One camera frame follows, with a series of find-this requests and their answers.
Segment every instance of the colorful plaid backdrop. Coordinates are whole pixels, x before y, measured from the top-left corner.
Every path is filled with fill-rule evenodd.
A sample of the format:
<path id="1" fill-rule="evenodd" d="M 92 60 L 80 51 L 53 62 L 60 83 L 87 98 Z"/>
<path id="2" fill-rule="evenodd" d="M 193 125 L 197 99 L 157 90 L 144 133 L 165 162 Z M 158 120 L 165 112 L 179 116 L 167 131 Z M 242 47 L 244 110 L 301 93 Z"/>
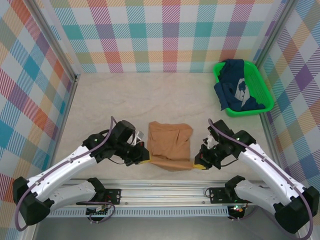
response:
<path id="1" fill-rule="evenodd" d="M 61 39 L 42 1 L 37 0 Z M 87 73 L 211 72 L 227 58 L 256 59 L 285 2 L 50 0 Z"/>
<path id="2" fill-rule="evenodd" d="M 281 163 L 320 191 L 320 0 L 299 1 L 260 71 L 275 99 L 267 116 Z"/>
<path id="3" fill-rule="evenodd" d="M 72 82 L 23 0 L 0 3 L 0 239 L 15 240 L 12 183 L 48 166 Z"/>

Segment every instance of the green basket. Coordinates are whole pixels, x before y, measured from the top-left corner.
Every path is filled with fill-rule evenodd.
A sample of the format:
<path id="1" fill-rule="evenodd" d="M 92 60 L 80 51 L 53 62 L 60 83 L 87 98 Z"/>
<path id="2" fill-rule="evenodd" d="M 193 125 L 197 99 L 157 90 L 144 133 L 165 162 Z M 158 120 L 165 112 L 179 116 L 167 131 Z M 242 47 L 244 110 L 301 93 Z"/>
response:
<path id="1" fill-rule="evenodd" d="M 218 76 L 220 70 L 225 65 L 225 62 L 220 62 L 214 65 L 213 74 L 216 82 L 219 83 Z M 256 65 L 252 62 L 244 61 L 244 82 L 249 88 L 250 96 L 254 97 L 259 104 L 264 104 L 265 109 L 249 110 L 249 111 L 233 111 L 229 107 L 225 109 L 229 117 L 242 117 L 256 115 L 270 111 L 274 107 L 274 100 L 260 74 Z"/>

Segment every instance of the dark blue garment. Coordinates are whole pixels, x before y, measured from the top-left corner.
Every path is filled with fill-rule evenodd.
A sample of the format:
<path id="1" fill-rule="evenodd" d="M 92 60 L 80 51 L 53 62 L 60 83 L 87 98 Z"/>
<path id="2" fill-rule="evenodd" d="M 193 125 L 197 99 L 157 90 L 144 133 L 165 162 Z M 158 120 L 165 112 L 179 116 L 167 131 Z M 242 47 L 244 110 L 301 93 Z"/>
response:
<path id="1" fill-rule="evenodd" d="M 225 65 L 218 76 L 219 82 L 214 85 L 214 90 L 221 104 L 221 110 L 229 107 L 233 111 L 241 112 L 266 108 L 265 105 L 258 104 L 252 96 L 246 100 L 243 106 L 243 102 L 235 97 L 237 87 L 239 90 L 246 89 L 244 82 L 238 86 L 239 80 L 245 78 L 244 69 L 245 62 L 242 59 L 227 59 L 225 61 Z"/>

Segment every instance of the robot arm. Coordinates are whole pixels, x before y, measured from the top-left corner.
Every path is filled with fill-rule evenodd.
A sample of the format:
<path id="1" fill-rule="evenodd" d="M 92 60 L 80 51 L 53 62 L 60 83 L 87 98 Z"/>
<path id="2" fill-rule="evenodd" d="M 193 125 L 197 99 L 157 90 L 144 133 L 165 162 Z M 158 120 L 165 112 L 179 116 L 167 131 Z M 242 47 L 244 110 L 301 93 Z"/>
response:
<path id="1" fill-rule="evenodd" d="M 243 145 L 224 137 L 210 126 L 208 127 L 210 135 L 203 140 L 204 144 L 201 145 L 194 164 L 202 165 L 206 169 L 212 166 L 221 169 L 221 161 L 233 155 L 239 161 L 249 165 L 270 188 L 261 188 L 244 177 L 236 176 L 225 184 L 226 194 L 232 202 L 242 199 L 256 204 L 274 215 L 277 222 L 289 233 L 296 233 L 309 221 L 305 203 L 296 189 L 306 199 L 312 216 L 317 214 L 320 195 L 313 186 L 306 188 L 289 176 L 266 155 L 256 140 L 246 131 L 234 133 L 222 120 L 212 125 L 219 132 Z"/>
<path id="2" fill-rule="evenodd" d="M 109 131 L 108 139 L 103 143 Z M 55 209 L 83 201 L 104 202 L 105 188 L 97 178 L 89 178 L 82 184 L 61 187 L 77 173 L 98 164 L 113 155 L 124 160 L 126 166 L 140 164 L 150 159 L 142 141 L 143 133 L 125 121 L 116 123 L 113 129 L 90 135 L 73 153 L 48 170 L 13 182 L 13 200 L 16 205 L 23 198 L 19 212 L 27 226 L 42 221 Z"/>

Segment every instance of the brown cloth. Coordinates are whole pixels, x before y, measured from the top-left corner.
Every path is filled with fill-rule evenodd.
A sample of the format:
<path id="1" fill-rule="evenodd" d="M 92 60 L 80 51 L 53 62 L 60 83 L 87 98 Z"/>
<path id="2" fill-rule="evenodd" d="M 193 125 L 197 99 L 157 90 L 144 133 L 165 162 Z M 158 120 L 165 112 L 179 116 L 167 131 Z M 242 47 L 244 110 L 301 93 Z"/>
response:
<path id="1" fill-rule="evenodd" d="M 190 136 L 193 129 L 185 123 L 149 123 L 147 149 L 150 162 L 168 171 L 191 170 Z"/>

